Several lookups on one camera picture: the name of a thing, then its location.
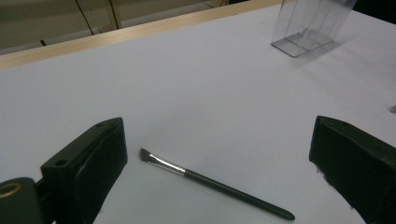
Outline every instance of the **angled brush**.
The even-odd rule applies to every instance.
[[[216,189],[219,192],[225,193],[229,196],[234,197],[235,199],[238,199],[245,203],[249,203],[251,205],[259,207],[260,209],[263,209],[267,212],[275,214],[279,217],[283,217],[287,220],[295,219],[294,215],[291,212],[289,212],[283,208],[277,207],[271,203],[267,203],[267,202],[260,200],[256,197],[248,195],[240,190],[233,189],[229,186],[221,184],[220,182],[210,179],[206,176],[199,175],[199,174],[195,173],[194,171],[188,170],[188,169],[183,168],[179,165],[176,165],[170,161],[167,161],[161,157],[158,157],[143,148],[141,148],[139,151],[139,157],[140,157],[140,160],[142,160],[142,161],[151,163],[153,165],[160,166],[167,170],[173,171],[179,175],[183,175],[184,177],[187,177],[190,180],[194,180],[194,181],[196,181],[200,184],[206,185],[212,189]]]

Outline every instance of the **white tabletop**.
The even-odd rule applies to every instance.
[[[123,117],[129,162],[95,223],[290,223],[137,158],[141,147],[291,211],[363,223],[308,160],[317,115],[396,146],[396,26],[352,12],[334,43],[270,46],[279,6],[0,72],[0,182]]]

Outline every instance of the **clear plastic box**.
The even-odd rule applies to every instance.
[[[283,0],[271,45],[292,57],[334,41],[357,0]]]

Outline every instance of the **brush handle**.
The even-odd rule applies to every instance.
[[[253,197],[251,195],[248,195],[240,190],[233,189],[227,185],[221,184],[220,182],[210,179],[204,175],[200,175],[195,173],[194,171],[186,169],[186,172],[184,173],[184,176],[187,177],[190,180],[194,180],[200,184],[206,185],[212,189],[216,189],[222,193],[225,193],[227,195],[233,196],[238,200],[244,201],[245,203],[249,203],[251,205],[254,205],[256,207],[259,207],[261,209],[266,210],[267,212],[270,212],[272,214],[275,214],[277,216],[283,217],[287,220],[294,220],[295,216],[278,206],[275,206],[271,203],[267,203],[263,200],[260,200],[256,197]]]

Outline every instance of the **metal ferrule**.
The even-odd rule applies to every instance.
[[[148,163],[151,163],[156,166],[160,166],[166,170],[170,170],[170,171],[177,173],[179,175],[184,175],[184,173],[186,172],[185,168],[183,168],[179,165],[176,165],[170,161],[167,161],[159,156],[156,156],[151,153],[149,154],[149,156],[150,156],[150,159],[148,160]]]

